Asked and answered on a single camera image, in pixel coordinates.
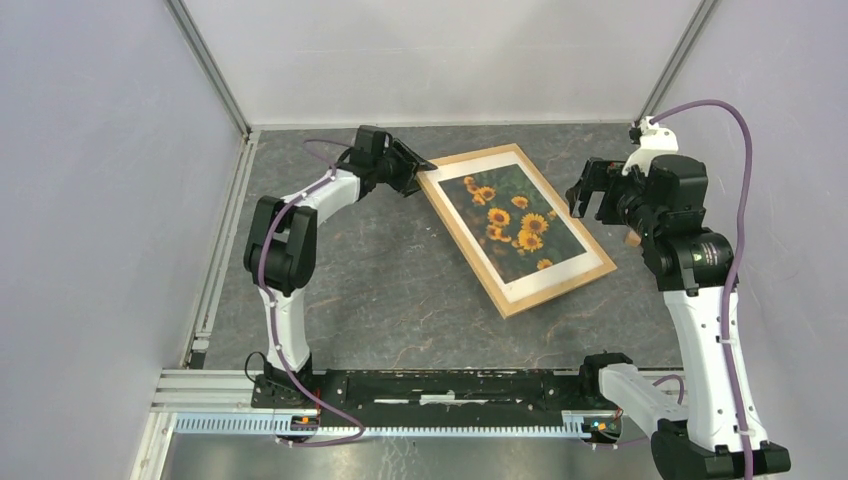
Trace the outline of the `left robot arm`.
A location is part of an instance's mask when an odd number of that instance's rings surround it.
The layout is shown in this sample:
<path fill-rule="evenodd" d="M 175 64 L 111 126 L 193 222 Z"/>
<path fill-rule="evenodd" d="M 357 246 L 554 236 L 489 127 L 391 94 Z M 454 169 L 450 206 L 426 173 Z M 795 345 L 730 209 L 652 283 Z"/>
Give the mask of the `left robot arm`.
<path fill-rule="evenodd" d="M 319 227 L 381 184 L 404 197 L 420 191 L 417 174 L 436 168 L 387 130 L 362 125 L 318 180 L 257 201 L 243 265 L 265 308 L 269 347 L 263 376 L 288 406 L 302 407 L 314 394 L 304 296 L 317 263 Z"/>

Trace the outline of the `sunflower photo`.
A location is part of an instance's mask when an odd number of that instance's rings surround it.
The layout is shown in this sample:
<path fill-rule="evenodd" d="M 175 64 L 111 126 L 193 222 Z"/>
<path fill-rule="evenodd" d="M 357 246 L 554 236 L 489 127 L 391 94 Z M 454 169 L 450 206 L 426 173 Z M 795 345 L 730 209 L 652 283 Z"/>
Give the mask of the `sunflower photo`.
<path fill-rule="evenodd" d="M 438 185 L 505 283 L 586 252 L 517 164 Z"/>

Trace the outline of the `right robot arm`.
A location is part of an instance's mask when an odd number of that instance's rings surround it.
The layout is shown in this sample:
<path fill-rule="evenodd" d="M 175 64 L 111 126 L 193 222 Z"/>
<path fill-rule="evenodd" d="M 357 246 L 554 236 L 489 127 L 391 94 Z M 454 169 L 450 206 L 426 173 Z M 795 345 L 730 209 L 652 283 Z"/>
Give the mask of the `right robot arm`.
<path fill-rule="evenodd" d="M 584 361 L 577 382 L 591 408 L 610 401 L 650 440 L 664 479 L 752 479 L 787 472 L 787 448 L 772 442 L 759 420 L 738 338 L 737 275 L 729 241 L 703 224 L 705 165 L 664 154 L 645 166 L 593 158 L 566 198 L 572 216 L 585 214 L 594 193 L 596 219 L 640 236 L 676 330 L 688 396 L 680 405 L 618 354 Z"/>

